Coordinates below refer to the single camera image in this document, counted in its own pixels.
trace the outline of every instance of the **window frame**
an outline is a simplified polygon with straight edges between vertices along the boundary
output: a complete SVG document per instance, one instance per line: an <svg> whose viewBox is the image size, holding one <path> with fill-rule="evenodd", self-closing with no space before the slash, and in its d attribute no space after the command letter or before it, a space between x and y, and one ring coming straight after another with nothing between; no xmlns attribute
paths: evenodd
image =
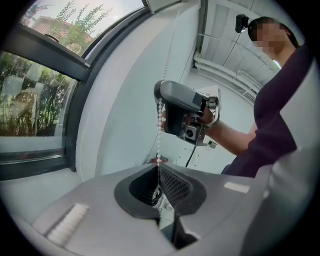
<svg viewBox="0 0 320 256"><path fill-rule="evenodd" d="M23 57L78 81L67 103L62 139L65 154L0 163L0 181L13 180L70 168L76 172L76 144L81 115L90 89L106 60L122 40L151 16L145 6L130 12L108 27L78 56L51 38L23 24L8 34L1 51Z"/></svg>

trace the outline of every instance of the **gray handheld device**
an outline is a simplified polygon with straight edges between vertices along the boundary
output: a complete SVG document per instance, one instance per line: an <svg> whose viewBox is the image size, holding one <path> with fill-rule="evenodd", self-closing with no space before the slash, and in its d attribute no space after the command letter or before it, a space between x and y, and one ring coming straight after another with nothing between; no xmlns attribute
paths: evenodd
<svg viewBox="0 0 320 256"><path fill-rule="evenodd" d="M157 109L159 99L165 104L165 131L176 135L180 139L194 144L205 146L203 143L206 129L219 121L220 118L220 91L217 95L205 95L188 86L175 81L161 80L154 86L154 98ZM205 108L213 113L213 120L209 124L198 122ZM186 123L187 116L191 122Z"/></svg>

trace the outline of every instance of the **window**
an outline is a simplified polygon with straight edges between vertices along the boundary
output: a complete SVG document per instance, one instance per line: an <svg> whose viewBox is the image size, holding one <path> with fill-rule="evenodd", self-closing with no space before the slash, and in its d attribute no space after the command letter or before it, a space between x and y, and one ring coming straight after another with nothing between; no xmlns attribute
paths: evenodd
<svg viewBox="0 0 320 256"><path fill-rule="evenodd" d="M141 0L37 0L20 22L81 56L111 24L142 6Z"/></svg>
<svg viewBox="0 0 320 256"><path fill-rule="evenodd" d="M36 62L1 53L0 162L64 155L65 113L76 84Z"/></svg>

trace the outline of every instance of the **woman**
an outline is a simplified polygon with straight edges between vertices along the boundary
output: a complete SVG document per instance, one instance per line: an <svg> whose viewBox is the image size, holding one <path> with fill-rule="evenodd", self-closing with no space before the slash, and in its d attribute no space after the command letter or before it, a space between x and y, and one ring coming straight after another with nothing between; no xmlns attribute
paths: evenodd
<svg viewBox="0 0 320 256"><path fill-rule="evenodd" d="M223 174L254 178L260 167L273 164L297 148L280 110L303 81L313 56L307 45L299 46L293 33L272 18L253 20L248 34L282 69L257 94L253 108L255 122L249 133L219 121L206 135L237 156ZM212 118L209 109L205 109L201 121L210 123Z"/></svg>

